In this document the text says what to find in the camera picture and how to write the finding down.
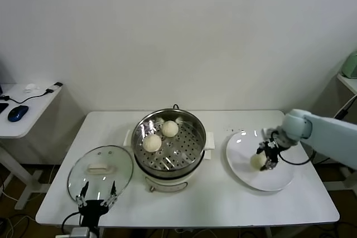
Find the stainless steel pot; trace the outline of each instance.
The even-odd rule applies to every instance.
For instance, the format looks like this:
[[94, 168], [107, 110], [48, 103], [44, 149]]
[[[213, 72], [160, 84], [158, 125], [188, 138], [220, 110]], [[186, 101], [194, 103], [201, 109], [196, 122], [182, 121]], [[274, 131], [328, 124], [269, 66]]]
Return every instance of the stainless steel pot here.
[[[175, 121], [178, 134], [172, 138], [161, 132], [165, 121]], [[157, 134], [161, 148], [149, 153], [143, 148], [143, 140], [149, 134]], [[143, 118], [132, 134], [135, 160], [142, 171], [158, 179], [178, 179], [195, 170], [204, 157], [206, 131], [201, 121], [188, 111], [163, 109]]]

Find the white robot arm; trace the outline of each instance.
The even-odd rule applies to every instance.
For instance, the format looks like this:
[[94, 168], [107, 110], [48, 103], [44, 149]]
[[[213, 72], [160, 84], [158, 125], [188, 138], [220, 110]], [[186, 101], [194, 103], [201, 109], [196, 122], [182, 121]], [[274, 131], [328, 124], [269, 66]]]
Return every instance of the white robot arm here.
[[258, 154], [265, 151], [267, 155], [266, 164], [260, 170], [274, 168], [280, 152], [299, 141], [331, 159], [357, 169], [357, 125], [320, 117], [304, 110], [292, 110], [285, 115], [280, 127], [269, 129], [267, 133], [267, 139], [257, 150]]

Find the glass lid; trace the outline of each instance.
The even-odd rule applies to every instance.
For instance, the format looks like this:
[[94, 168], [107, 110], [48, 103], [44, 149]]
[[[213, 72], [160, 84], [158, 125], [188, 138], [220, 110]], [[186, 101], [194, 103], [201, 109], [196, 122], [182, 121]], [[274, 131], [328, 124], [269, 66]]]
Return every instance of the glass lid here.
[[106, 200], [115, 182], [119, 196], [128, 186], [133, 169], [133, 159], [124, 148], [115, 145], [97, 147], [73, 166], [67, 179], [68, 193], [75, 201], [88, 182], [85, 199]]

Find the white table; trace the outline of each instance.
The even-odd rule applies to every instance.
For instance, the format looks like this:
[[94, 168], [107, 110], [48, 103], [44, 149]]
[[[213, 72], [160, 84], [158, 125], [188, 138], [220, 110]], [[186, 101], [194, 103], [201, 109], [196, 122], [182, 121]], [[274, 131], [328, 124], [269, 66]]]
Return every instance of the white table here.
[[[67, 193], [66, 181], [74, 163], [100, 145], [122, 145], [128, 129], [134, 128], [147, 111], [95, 111], [88, 114], [68, 151], [40, 209], [36, 221], [61, 225], [77, 211]], [[311, 163], [298, 166], [292, 183], [280, 192], [261, 192], [246, 186], [233, 175], [225, 160], [229, 137], [241, 129], [276, 127], [280, 111], [193, 111], [208, 132], [214, 132], [215, 149], [204, 160], [195, 182], [178, 193], [151, 193], [139, 168], [127, 189], [100, 227], [242, 227], [308, 225], [335, 222], [339, 213]], [[304, 161], [301, 145], [291, 150], [291, 160]], [[67, 221], [77, 225], [78, 218]]]
[[357, 94], [357, 79], [350, 79], [342, 76], [341, 74], [337, 75], [337, 78], [349, 89], [351, 92]]
[[[41, 95], [51, 85], [53, 85], [53, 83], [39, 84], [37, 85], [38, 89], [35, 89], [30, 93], [24, 92], [26, 84], [5, 84], [2, 85], [2, 88], [3, 95], [8, 95], [17, 101], [23, 101], [28, 97]], [[41, 114], [57, 96], [60, 90], [61, 88], [54, 91], [53, 93], [28, 100], [21, 104], [29, 106], [29, 109], [23, 118], [18, 122], [10, 122], [7, 119], [7, 115], [14, 107], [17, 107], [20, 104], [17, 104], [12, 100], [0, 100], [0, 103], [9, 103], [9, 106], [4, 111], [2, 111], [2, 113], [0, 113], [0, 139], [16, 139], [25, 136], [31, 130]], [[32, 193], [45, 193], [49, 189], [49, 184], [40, 184], [38, 182], [42, 171], [35, 171], [33, 175], [29, 174], [2, 146], [0, 146], [0, 162], [11, 172], [11, 174], [4, 181], [5, 188], [13, 176], [16, 176], [26, 184], [25, 190], [22, 192], [18, 202], [15, 205], [16, 210], [21, 210], [24, 208]]]

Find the computer mouse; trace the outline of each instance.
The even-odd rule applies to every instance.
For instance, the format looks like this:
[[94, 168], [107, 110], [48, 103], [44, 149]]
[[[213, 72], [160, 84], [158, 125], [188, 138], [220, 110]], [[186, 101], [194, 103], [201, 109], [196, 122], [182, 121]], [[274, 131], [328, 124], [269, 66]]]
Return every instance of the computer mouse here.
[[7, 116], [7, 119], [10, 122], [17, 122], [27, 113], [27, 111], [28, 111], [28, 106], [20, 105], [18, 107], [13, 108], [9, 112], [9, 115]]

